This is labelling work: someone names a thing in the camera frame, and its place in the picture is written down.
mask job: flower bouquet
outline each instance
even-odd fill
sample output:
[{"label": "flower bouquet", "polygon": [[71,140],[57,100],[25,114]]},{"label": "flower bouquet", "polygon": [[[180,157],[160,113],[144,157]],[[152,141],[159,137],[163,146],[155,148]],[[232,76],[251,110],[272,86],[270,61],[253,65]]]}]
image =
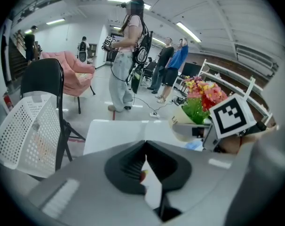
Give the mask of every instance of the flower bouquet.
[{"label": "flower bouquet", "polygon": [[[188,77],[185,83],[189,90],[188,97],[185,104],[179,106],[169,120],[171,128],[176,123],[203,124],[210,114],[209,109],[227,99],[227,95],[216,83],[206,83],[201,77]],[[191,138],[173,130],[172,132],[181,141],[191,141]]]}]

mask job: black shorts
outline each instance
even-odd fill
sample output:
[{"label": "black shorts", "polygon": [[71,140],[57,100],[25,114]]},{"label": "black shorts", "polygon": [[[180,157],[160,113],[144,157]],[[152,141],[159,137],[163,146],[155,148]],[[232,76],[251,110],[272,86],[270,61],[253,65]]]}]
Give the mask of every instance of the black shorts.
[{"label": "black shorts", "polygon": [[175,80],[177,79],[178,76],[178,69],[176,68],[168,68],[166,70],[166,74],[164,76],[163,83],[167,86],[173,86]]},{"label": "black shorts", "polygon": [[25,51],[25,59],[26,59],[26,61],[32,61],[34,59],[34,50],[33,49],[27,49]]}]

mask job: floor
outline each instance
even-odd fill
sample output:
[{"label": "floor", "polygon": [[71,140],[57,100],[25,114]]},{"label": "floor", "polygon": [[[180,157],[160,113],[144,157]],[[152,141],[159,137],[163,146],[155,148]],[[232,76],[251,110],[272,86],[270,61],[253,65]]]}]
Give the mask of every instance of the floor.
[{"label": "floor", "polygon": [[[152,118],[149,114],[152,112],[143,101],[145,101],[151,108],[158,109],[165,104],[157,103],[155,95],[147,89],[147,86],[140,86],[137,94],[135,95],[135,101],[131,110],[125,110],[121,113],[115,113],[108,111],[107,106],[111,104],[111,97],[109,93],[109,78],[111,70],[109,66],[103,66],[95,71],[95,75],[92,79],[92,88],[96,95],[93,95],[90,88],[88,88],[80,97],[81,114],[78,113],[78,102],[75,97],[63,95],[63,116],[71,126],[86,137],[90,122],[94,119],[101,120],[120,120],[120,121],[154,121],[158,120]],[[163,87],[159,89],[158,94],[161,93]],[[162,107],[158,113],[161,120],[168,120],[172,116],[173,111],[176,109],[176,105],[172,102],[172,98],[179,95],[176,91],[171,93],[170,97],[166,100],[167,105]],[[84,141],[79,139],[69,139],[69,148],[72,157],[79,157],[83,155]],[[63,158],[62,166],[68,163],[68,159],[65,156]]]}]

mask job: light gray pants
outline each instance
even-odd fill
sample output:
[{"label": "light gray pants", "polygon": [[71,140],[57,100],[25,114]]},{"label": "light gray pants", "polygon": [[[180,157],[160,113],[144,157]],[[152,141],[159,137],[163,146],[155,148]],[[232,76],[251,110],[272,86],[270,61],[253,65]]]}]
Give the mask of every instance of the light gray pants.
[{"label": "light gray pants", "polygon": [[112,73],[110,75],[109,92],[115,110],[118,112],[123,111],[124,107],[129,105],[129,102],[133,100],[132,95],[129,93],[128,86],[126,82],[124,82],[129,75],[129,70],[133,63],[132,57],[132,52],[118,52],[112,65],[114,75]]}]

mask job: pink armchair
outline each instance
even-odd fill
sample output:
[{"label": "pink armchair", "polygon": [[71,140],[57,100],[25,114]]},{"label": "pink armchair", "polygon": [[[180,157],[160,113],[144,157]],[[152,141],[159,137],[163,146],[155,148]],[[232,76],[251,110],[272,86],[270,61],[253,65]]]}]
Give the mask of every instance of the pink armchair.
[{"label": "pink armchair", "polygon": [[58,53],[42,52],[40,58],[56,58],[64,71],[63,93],[78,98],[79,114],[81,114],[79,96],[90,86],[95,73],[95,67],[79,61],[70,51]]}]

